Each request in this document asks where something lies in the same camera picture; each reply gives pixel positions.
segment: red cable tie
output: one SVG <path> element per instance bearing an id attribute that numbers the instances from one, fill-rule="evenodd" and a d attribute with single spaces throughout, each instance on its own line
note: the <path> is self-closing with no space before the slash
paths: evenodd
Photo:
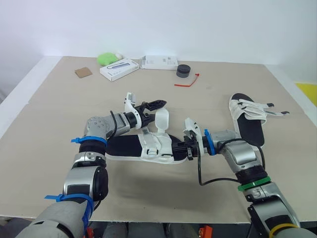
<path id="1" fill-rule="evenodd" d="M 199 73 L 195 73 L 195 75 L 196 75 L 196 78 L 190 85 L 174 84 L 174 86 L 178 86 L 178 87 L 190 87 L 190 86 L 192 86 L 196 82 L 197 78 L 199 77 Z"/>

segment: yellow object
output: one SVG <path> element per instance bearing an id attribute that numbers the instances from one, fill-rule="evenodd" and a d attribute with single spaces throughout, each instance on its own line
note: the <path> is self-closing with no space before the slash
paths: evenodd
<path id="1" fill-rule="evenodd" d="M 273 229 L 269 232 L 269 235 L 268 235 L 268 238 L 273 238 L 273 234 L 281 229 L 281 228 L 284 228 L 284 227 L 295 227 L 297 228 L 298 226 L 294 225 L 294 224 L 291 224 L 291 223 L 282 223 L 282 224 L 279 224 L 275 227 L 273 227 Z"/>
<path id="2" fill-rule="evenodd" d="M 311 100 L 317 107 L 317 84 L 296 83 L 305 95 Z"/>

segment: black cable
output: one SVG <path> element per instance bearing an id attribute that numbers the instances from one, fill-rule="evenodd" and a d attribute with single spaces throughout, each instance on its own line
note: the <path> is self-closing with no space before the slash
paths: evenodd
<path id="1" fill-rule="evenodd" d="M 101 200 L 99 200 L 99 201 L 97 202 L 97 204 L 95 205 L 94 211 L 99 207 L 100 203 L 101 203 Z"/>
<path id="2" fill-rule="evenodd" d="M 233 179 L 233 178 L 214 178 L 214 179 L 211 179 L 209 181 L 202 182 L 201 156 L 200 156 L 200 150 L 199 150 L 198 143 L 197 143 L 197 159 L 198 159 L 198 181 L 199 181 L 199 185 L 200 186 L 204 186 L 204 185 L 206 185 L 208 183 L 216 182 L 216 181 L 222 181 L 222 180 L 239 182 L 238 180 Z"/>
<path id="3" fill-rule="evenodd" d="M 231 143 L 233 141 L 245 141 L 245 142 L 247 142 L 250 145 L 254 145 L 254 143 L 252 141 L 250 141 L 250 140 L 246 140 L 246 139 L 242 139 L 242 138 L 231 139 L 231 140 L 227 140 L 227 141 L 223 142 L 223 144 L 218 149 L 218 153 L 224 148 L 224 146 L 226 144 Z M 265 159 L 264 159 L 263 150 L 262 150 L 262 148 L 260 146 L 258 146 L 258 145 L 255 145 L 255 146 L 258 148 L 258 150 L 259 150 L 259 152 L 261 154 L 262 167 L 265 170 Z"/>
<path id="4" fill-rule="evenodd" d="M 115 133 L 117 132 L 117 121 L 115 120 L 115 117 L 114 117 L 113 112 L 110 111 L 110 113 L 111 113 L 111 116 L 112 116 L 112 119 L 113 119 L 113 123 L 114 123 L 114 130 L 113 130 L 111 136 L 108 138 L 108 140 L 110 140 L 111 138 L 113 138 L 114 135 L 115 135 Z"/>
<path id="5" fill-rule="evenodd" d="M 250 234 L 251 234 L 251 230 L 252 230 L 252 222 L 250 223 L 250 226 L 249 226 L 249 229 L 248 229 L 248 233 L 247 233 L 247 236 L 246 238 L 249 238 L 250 237 Z"/>

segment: green sponge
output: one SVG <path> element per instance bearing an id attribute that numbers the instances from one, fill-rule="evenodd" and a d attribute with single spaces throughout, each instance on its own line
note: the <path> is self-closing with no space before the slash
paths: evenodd
<path id="1" fill-rule="evenodd" d="M 111 64 L 113 62 L 116 62 L 120 59 L 122 59 L 122 56 L 119 54 L 104 53 L 104 54 L 98 56 L 97 61 L 102 66 L 106 66 L 106 65 Z"/>

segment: green ring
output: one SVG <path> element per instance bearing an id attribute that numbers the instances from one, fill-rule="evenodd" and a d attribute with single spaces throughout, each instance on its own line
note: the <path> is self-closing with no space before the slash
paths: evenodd
<path id="1" fill-rule="evenodd" d="M 238 190 L 244 191 L 244 190 L 247 190 L 251 187 L 255 187 L 255 186 L 261 185 L 263 183 L 270 182 L 270 181 L 271 181 L 271 178 L 269 176 L 267 176 L 265 178 L 262 178 L 262 179 L 255 181 L 255 182 L 247 183 L 245 185 L 240 185 L 240 186 L 238 186 Z"/>

